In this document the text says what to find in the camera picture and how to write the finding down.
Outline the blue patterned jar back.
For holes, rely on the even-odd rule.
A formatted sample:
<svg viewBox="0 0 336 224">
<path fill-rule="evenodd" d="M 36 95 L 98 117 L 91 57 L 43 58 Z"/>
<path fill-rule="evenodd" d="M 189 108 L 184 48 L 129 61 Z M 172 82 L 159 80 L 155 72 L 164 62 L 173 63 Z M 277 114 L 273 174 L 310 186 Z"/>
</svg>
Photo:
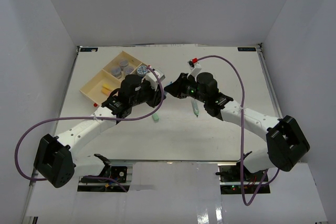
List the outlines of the blue patterned jar back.
<svg viewBox="0 0 336 224">
<path fill-rule="evenodd" d="M 145 77 L 148 72 L 149 72 L 148 67 L 145 65 L 141 65 L 136 69 L 137 76 L 141 78 Z"/>
</svg>

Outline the orange-pink highlighter pen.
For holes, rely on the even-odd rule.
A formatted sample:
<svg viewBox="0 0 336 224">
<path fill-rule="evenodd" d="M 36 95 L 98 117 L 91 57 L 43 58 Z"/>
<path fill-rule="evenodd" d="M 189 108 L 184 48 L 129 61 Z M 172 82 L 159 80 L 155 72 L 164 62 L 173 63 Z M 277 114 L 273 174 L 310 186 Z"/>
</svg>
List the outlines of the orange-pink highlighter pen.
<svg viewBox="0 0 336 224">
<path fill-rule="evenodd" d="M 110 95 L 110 91 L 109 91 L 109 90 L 101 90 L 101 92 L 102 92 L 104 95 Z"/>
</svg>

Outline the yellow highlighter pen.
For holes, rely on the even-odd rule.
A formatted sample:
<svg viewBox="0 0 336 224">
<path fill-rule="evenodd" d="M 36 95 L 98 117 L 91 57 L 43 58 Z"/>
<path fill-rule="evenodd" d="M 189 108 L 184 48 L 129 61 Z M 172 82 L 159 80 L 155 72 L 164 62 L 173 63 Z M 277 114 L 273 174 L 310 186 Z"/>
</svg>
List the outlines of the yellow highlighter pen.
<svg viewBox="0 0 336 224">
<path fill-rule="evenodd" d="M 107 89 L 107 90 L 110 90 L 110 91 L 113 90 L 113 88 L 111 86 L 109 86 L 108 84 L 103 84 L 102 87 Z"/>
</svg>

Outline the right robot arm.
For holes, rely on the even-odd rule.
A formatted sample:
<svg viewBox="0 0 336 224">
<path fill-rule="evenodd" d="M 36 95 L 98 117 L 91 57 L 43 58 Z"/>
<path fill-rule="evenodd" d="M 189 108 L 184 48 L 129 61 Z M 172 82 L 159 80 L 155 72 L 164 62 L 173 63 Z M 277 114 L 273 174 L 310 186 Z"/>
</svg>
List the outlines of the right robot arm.
<svg viewBox="0 0 336 224">
<path fill-rule="evenodd" d="M 266 142 L 266 149 L 243 155 L 244 160 L 237 168 L 237 175 L 245 182 L 260 170 L 276 167 L 289 172 L 310 150 L 295 118 L 289 115 L 277 118 L 243 109 L 237 101 L 219 91 L 211 73 L 202 72 L 197 77 L 181 73 L 164 91 L 179 99 L 190 97 L 202 102 L 210 116 L 243 126 Z"/>
</svg>

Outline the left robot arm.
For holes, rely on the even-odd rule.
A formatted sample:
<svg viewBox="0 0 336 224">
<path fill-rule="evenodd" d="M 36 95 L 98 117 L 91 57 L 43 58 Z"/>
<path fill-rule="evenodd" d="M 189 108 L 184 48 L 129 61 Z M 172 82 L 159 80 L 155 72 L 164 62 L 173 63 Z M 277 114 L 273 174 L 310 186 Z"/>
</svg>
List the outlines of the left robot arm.
<svg viewBox="0 0 336 224">
<path fill-rule="evenodd" d="M 55 188 L 68 183 L 72 177 L 89 176 L 104 182 L 110 178 L 111 162 L 101 154 L 79 158 L 78 154 L 88 143 L 104 131 L 129 117 L 134 106 L 146 103 L 159 108 L 165 95 L 162 80 L 165 75 L 159 71 L 149 72 L 144 77 L 129 74 L 119 88 L 82 121 L 56 136 L 47 134 L 39 142 L 34 168 Z"/>
</svg>

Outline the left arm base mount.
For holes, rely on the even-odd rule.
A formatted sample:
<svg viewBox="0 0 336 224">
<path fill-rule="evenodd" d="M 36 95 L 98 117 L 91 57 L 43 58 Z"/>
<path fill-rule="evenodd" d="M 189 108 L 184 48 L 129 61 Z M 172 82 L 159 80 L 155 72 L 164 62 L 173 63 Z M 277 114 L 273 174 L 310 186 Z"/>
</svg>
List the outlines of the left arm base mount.
<svg viewBox="0 0 336 224">
<path fill-rule="evenodd" d="M 81 183 L 109 183 L 113 184 L 112 181 L 107 178 L 116 180 L 121 184 L 130 183 L 132 179 L 132 167 L 129 166 L 111 166 L 109 167 L 103 175 L 98 175 L 98 177 L 103 177 L 104 179 L 94 179 L 83 177 Z"/>
</svg>

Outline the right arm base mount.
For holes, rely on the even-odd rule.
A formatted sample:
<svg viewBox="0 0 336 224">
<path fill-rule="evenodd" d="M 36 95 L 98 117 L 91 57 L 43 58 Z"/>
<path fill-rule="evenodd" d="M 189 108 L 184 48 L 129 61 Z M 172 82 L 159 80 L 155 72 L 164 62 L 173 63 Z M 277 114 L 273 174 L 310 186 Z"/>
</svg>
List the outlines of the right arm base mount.
<svg viewBox="0 0 336 224">
<path fill-rule="evenodd" d="M 239 195 L 242 193 L 240 186 L 240 166 L 237 165 L 219 165 L 215 173 L 219 178 L 220 192 L 222 195 Z M 244 171 L 244 191 L 246 195 L 252 195 L 259 184 L 265 171 L 257 173 L 248 173 Z"/>
</svg>

